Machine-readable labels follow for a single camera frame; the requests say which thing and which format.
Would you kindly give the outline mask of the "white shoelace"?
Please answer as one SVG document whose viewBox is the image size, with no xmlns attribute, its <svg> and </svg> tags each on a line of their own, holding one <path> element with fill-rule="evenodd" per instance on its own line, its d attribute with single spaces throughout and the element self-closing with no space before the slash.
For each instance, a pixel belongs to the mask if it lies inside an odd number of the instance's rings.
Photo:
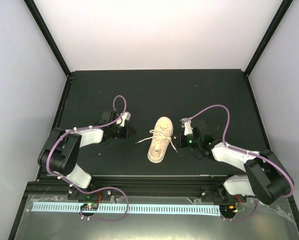
<svg viewBox="0 0 299 240">
<path fill-rule="evenodd" d="M 153 138 L 162 138 L 163 140 L 168 140 L 169 143 L 171 144 L 171 146 L 173 147 L 173 149 L 178 152 L 178 150 L 176 149 L 175 145 L 173 144 L 173 141 L 172 141 L 172 137 L 171 136 L 166 136 L 165 135 L 165 131 L 163 128 L 160 128 L 159 130 L 155 130 L 155 129 L 151 129 L 149 131 L 149 133 L 153 134 L 151 137 L 147 137 L 147 138 L 144 138 L 142 140 L 139 140 L 137 141 L 135 144 L 139 144 L 141 142 L 144 142 L 146 140 L 150 140 L 150 139 L 153 139 Z"/>
</svg>

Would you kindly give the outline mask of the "beige lace sneaker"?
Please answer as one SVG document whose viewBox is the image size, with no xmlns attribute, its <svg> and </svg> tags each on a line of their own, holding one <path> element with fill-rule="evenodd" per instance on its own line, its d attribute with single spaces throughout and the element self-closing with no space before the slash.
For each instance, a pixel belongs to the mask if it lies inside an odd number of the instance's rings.
<svg viewBox="0 0 299 240">
<path fill-rule="evenodd" d="M 163 116 L 157 120 L 153 130 L 159 129 L 163 129 L 166 136 L 172 137 L 174 127 L 172 121 L 168 117 Z M 163 140 L 161 137 L 154 137 L 151 139 L 151 144 L 147 153 L 149 161 L 155 164 L 160 163 L 165 157 L 169 144 L 168 140 Z"/>
</svg>

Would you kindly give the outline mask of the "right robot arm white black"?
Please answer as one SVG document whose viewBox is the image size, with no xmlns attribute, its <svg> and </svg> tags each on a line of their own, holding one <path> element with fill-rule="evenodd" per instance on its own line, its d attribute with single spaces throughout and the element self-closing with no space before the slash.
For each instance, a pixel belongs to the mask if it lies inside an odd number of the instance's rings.
<svg viewBox="0 0 299 240">
<path fill-rule="evenodd" d="M 172 137 L 178 148 L 190 148 L 198 152 L 197 159 L 210 159 L 230 165 L 243 171 L 241 175 L 230 175 L 217 188 L 217 197 L 227 202 L 235 195 L 254 197 L 266 205 L 287 197 L 294 185 L 292 178 L 270 150 L 248 151 L 223 143 L 204 133 L 199 126 L 192 126 L 191 120 L 180 120 L 182 131 Z"/>
</svg>

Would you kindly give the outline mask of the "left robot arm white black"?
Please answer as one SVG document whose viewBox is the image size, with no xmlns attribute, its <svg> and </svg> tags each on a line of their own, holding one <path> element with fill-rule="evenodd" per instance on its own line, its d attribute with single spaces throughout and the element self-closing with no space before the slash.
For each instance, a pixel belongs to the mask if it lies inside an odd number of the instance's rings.
<svg viewBox="0 0 299 240">
<path fill-rule="evenodd" d="M 79 150 L 110 139 L 128 139 L 132 132 L 127 124 L 130 117 L 128 111 L 119 116 L 116 110 L 105 110 L 97 125 L 73 130 L 52 129 L 38 155 L 38 165 L 45 168 L 49 163 L 50 172 L 78 186 L 80 195 L 86 200 L 93 199 L 97 187 L 91 184 L 92 176 L 77 164 Z"/>
</svg>

